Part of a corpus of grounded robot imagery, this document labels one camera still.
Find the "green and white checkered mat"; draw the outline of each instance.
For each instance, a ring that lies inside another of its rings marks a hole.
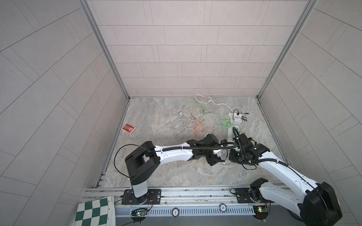
[[[79,203],[74,226],[115,226],[113,196]]]

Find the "marble floor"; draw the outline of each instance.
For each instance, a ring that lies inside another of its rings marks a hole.
[[[282,159],[255,97],[213,97],[213,100],[215,103],[227,103],[232,108],[242,107],[244,112],[248,112],[249,114],[245,115],[247,121],[241,125],[240,129],[245,131],[248,137],[264,144]],[[131,186],[129,179],[118,173],[113,165],[115,153],[125,144],[141,145],[145,141],[152,141],[154,145],[167,146],[181,144],[191,139],[201,140],[205,137],[205,132],[195,135],[192,129],[185,130],[181,136],[176,137],[171,130],[171,125],[178,118],[180,111],[184,115],[190,115],[187,107],[182,108],[187,101],[194,101],[194,98],[133,98],[130,100],[123,124],[129,123],[135,126],[136,130],[132,134],[121,130],[102,187]],[[202,117],[200,107],[194,106],[190,109],[193,115]],[[221,105],[215,111],[227,117],[226,106]],[[217,116],[208,115],[205,117],[204,125],[208,128],[208,132],[213,133],[219,140],[226,139],[227,129],[220,127],[218,121]],[[116,166],[124,174],[128,174],[124,159],[133,150],[135,150],[134,146],[126,146],[116,157]],[[239,164],[232,168],[226,168],[220,164],[210,166],[205,158],[200,158],[160,165],[147,180],[147,184],[149,187],[245,185],[260,177],[275,184],[281,183],[260,167],[256,170],[246,170]]]

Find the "metal corner post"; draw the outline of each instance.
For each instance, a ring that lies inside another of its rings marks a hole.
[[[307,5],[305,6],[302,14],[300,15],[297,23],[295,24],[292,33],[290,34],[287,42],[285,43],[281,53],[279,54],[273,68],[271,69],[269,76],[266,78],[265,83],[263,85],[263,87],[260,89],[259,94],[257,95],[258,99],[260,100],[261,97],[264,95],[267,87],[269,86],[269,84],[271,83],[273,77],[275,76],[275,74],[277,73],[280,65],[283,63],[284,58],[286,57],[286,55],[288,54],[290,48],[292,47],[294,41],[296,40],[296,38],[298,37],[300,31],[302,30],[304,24],[306,23],[308,17],[310,16],[310,14],[312,13],[314,6],[316,5],[316,3],[318,2],[318,0],[309,0]]]
[[[90,28],[91,28],[97,42],[100,44],[101,50],[102,50],[102,52],[104,54],[104,57],[106,58],[106,61],[107,61],[108,65],[109,65],[109,67],[111,68],[111,70],[112,70],[118,84],[121,86],[121,88],[123,90],[123,93],[125,94],[125,96],[127,98],[127,101],[129,101],[130,96],[128,95],[127,90],[126,90],[126,88],[125,88],[125,86],[124,86],[124,84],[123,84],[123,82],[121,80],[121,77],[120,77],[120,75],[119,75],[119,73],[117,71],[117,68],[114,65],[112,57],[109,54],[107,45],[104,42],[104,40],[102,38],[102,35],[101,35],[101,32],[99,31],[98,26],[96,24],[96,21],[93,18],[91,10],[89,9],[87,0],[78,0],[78,2],[79,2],[79,5],[80,5],[80,8],[82,9],[82,11],[83,11],[83,13],[85,15],[86,20],[89,23],[89,26],[90,26]]]

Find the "tiled wall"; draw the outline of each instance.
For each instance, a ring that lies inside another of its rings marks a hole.
[[[257,95],[306,1],[88,0],[130,96]]]
[[[0,225],[66,225],[125,102],[76,0],[2,0]]]
[[[362,2],[320,0],[261,101],[293,167],[362,225]]]

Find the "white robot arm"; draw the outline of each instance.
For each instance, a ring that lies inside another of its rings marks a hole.
[[[253,144],[252,138],[234,132],[234,141],[219,143],[213,134],[200,141],[189,140],[181,145],[157,146],[147,141],[125,159],[134,195],[141,197],[148,191],[147,179],[158,165],[173,161],[189,161],[205,157],[213,166],[222,162],[218,150],[230,149],[229,160],[238,164],[258,165],[287,185],[290,190],[274,186],[259,178],[251,184],[250,197],[255,202],[270,200],[293,212],[307,225],[334,225],[342,212],[333,188],[306,177],[282,162],[262,144]],[[144,161],[143,156],[150,157]]]

